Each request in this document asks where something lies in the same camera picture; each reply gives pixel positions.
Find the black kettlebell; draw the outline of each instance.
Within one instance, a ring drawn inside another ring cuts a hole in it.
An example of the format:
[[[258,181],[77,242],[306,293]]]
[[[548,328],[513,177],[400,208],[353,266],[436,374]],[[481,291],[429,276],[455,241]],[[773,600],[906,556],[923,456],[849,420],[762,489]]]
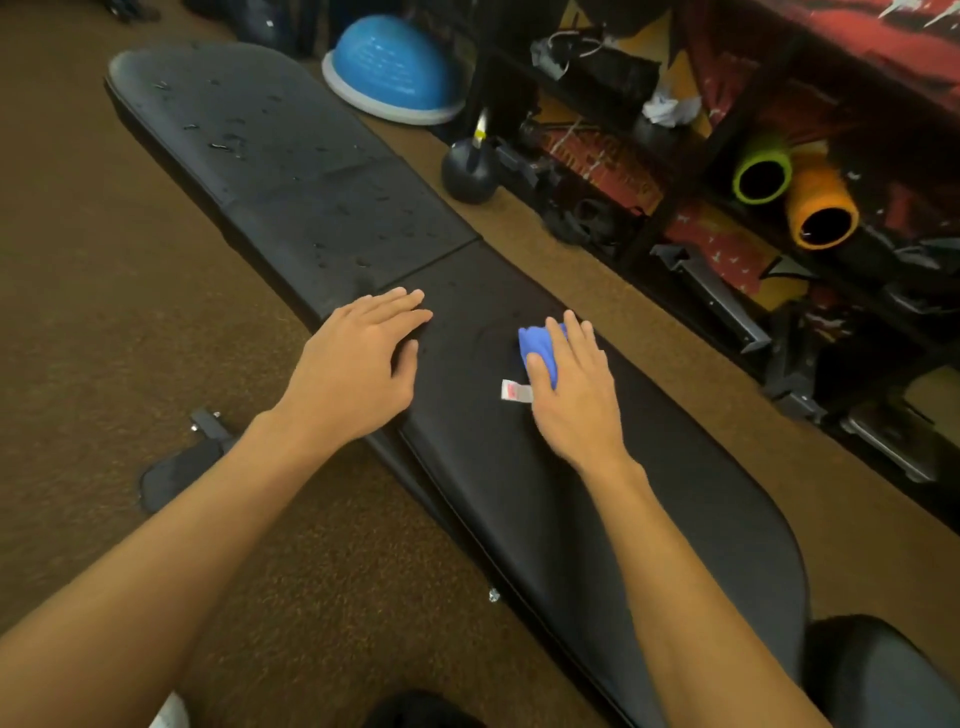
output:
[[[480,205],[489,200],[500,185],[497,178],[496,151],[487,141],[487,114],[480,114],[476,132],[461,139],[446,152],[440,166],[444,188],[454,200]]]

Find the green foam roller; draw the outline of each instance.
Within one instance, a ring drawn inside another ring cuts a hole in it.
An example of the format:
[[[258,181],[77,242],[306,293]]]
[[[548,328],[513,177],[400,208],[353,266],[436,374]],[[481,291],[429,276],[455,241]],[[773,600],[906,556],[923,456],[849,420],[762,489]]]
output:
[[[782,195],[793,176],[790,148],[776,132],[754,134],[733,171],[733,194],[745,205],[764,205]]]

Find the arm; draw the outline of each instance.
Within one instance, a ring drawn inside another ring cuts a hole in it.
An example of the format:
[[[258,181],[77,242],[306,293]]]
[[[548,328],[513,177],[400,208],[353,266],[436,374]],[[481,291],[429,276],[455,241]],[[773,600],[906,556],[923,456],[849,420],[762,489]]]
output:
[[[527,360],[543,437],[584,479],[623,572],[634,629],[674,728],[828,728],[740,616],[627,453],[607,356],[593,327],[547,319],[557,389]]]
[[[0,639],[0,725],[149,725],[227,586],[341,445],[413,397],[421,291],[338,309],[287,391],[213,468]]]

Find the foam roller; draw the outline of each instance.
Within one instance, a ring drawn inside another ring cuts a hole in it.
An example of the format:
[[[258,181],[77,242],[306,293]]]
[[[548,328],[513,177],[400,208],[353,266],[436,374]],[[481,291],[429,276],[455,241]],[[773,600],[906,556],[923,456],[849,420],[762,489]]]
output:
[[[792,160],[793,181],[786,193],[790,236],[813,251],[839,245],[860,224],[843,178],[822,154],[795,154]]]
[[[745,205],[764,205],[786,191],[792,174],[790,149],[783,136],[757,133],[740,151],[733,170],[733,194]]]

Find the black vinyl upholstery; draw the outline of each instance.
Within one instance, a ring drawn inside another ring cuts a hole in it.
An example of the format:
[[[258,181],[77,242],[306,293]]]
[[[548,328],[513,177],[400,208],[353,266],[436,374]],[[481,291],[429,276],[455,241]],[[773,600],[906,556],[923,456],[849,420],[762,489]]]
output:
[[[835,728],[960,728],[956,687],[882,619],[812,624],[804,686]]]
[[[663,725],[582,482],[546,447],[529,407],[499,399],[501,379],[524,379],[517,328],[560,314],[561,303],[280,54],[243,44],[129,52],[111,63],[108,91],[131,131],[309,326],[361,293],[398,284],[427,292],[436,316],[420,332],[414,405],[372,445],[612,714]],[[677,404],[604,346],[629,450],[799,679],[807,586],[785,520]]]

